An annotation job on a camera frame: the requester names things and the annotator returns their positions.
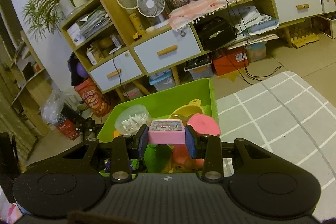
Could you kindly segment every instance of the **blue gripper pad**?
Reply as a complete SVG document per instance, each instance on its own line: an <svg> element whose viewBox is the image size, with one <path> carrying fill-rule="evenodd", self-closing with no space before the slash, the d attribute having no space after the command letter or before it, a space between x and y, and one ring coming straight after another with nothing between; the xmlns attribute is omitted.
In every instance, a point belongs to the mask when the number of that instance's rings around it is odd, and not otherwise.
<svg viewBox="0 0 336 224"><path fill-rule="evenodd" d="M189 156L190 156L190 158L195 159L196 158L196 149L195 149L194 138L193 138L192 134L190 133L190 131L187 127L184 127L184 129L185 129L185 144L187 146Z"/></svg>
<svg viewBox="0 0 336 224"><path fill-rule="evenodd" d="M144 129L139 139L139 148L138 148L139 159L143 159L145 152L146 152L146 148L148 145L148 131L149 131L149 127L146 126L146 128Z"/></svg>

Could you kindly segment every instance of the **cabinet leg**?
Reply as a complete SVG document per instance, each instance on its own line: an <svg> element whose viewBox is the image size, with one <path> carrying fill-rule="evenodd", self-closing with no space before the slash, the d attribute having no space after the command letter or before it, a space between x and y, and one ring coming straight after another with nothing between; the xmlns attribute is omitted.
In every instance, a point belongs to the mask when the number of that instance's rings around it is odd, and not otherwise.
<svg viewBox="0 0 336 224"><path fill-rule="evenodd" d="M119 96L121 102L122 102L122 103L126 102L126 98L125 98L125 96L123 95L123 93L121 92L120 87L115 88L115 91L118 93L118 96Z"/></svg>
<svg viewBox="0 0 336 224"><path fill-rule="evenodd" d="M289 34L288 27L284 27L283 31L285 32L285 37L286 37L286 41L287 41L288 47L293 48L293 44L292 44L291 36Z"/></svg>
<svg viewBox="0 0 336 224"><path fill-rule="evenodd" d="M145 95L149 95L149 94L151 94L143 85L141 85L140 83L139 83L139 81L138 80L134 80L133 81L133 84L135 84L136 85L136 87L138 88L138 89L140 89L141 91L142 91L142 93L143 94L145 94Z"/></svg>
<svg viewBox="0 0 336 224"><path fill-rule="evenodd" d="M173 72L173 77L174 77L174 80L175 80L175 84L180 85L180 77L179 77L179 73L177 72L176 66L171 67L171 71Z"/></svg>

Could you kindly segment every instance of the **white plant pot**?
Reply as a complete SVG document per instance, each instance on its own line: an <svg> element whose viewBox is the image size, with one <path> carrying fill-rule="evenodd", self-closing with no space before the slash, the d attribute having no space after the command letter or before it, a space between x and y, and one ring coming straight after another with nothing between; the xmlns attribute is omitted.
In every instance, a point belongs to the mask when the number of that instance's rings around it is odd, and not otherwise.
<svg viewBox="0 0 336 224"><path fill-rule="evenodd" d="M60 0L58 3L59 8L66 18L68 18L76 8L86 4L87 0L73 0L73 2L75 6L72 5L70 0Z"/></svg>

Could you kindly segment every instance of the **white drawer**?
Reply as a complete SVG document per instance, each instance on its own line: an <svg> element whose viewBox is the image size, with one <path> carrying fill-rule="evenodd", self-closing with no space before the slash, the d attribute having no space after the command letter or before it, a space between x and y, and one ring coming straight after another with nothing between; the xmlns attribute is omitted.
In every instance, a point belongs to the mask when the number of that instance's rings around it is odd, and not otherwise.
<svg viewBox="0 0 336 224"><path fill-rule="evenodd" d="M321 0L274 0L280 23L322 14Z"/></svg>
<svg viewBox="0 0 336 224"><path fill-rule="evenodd" d="M115 66L120 73L121 83L142 74L129 51L114 58ZM94 69L90 74L103 92L120 85L119 75L113 59Z"/></svg>
<svg viewBox="0 0 336 224"><path fill-rule="evenodd" d="M201 52L190 27L170 30L134 49L149 74Z"/></svg>
<svg viewBox="0 0 336 224"><path fill-rule="evenodd" d="M336 11L336 0L322 0L323 13L331 13Z"/></svg>

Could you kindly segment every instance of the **metal screw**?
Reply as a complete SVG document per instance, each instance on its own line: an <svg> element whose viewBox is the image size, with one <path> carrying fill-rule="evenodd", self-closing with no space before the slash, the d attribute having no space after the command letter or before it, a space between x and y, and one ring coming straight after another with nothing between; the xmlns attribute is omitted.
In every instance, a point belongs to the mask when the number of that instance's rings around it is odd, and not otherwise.
<svg viewBox="0 0 336 224"><path fill-rule="evenodd" d="M125 171L118 171L118 172L114 172L112 174L112 177L117 180L124 180L128 178L128 173L126 173Z"/></svg>
<svg viewBox="0 0 336 224"><path fill-rule="evenodd" d="M211 180L217 180L220 179L222 177L221 173L217 172L217 171L209 171L205 173L205 177L207 179L211 179Z"/></svg>

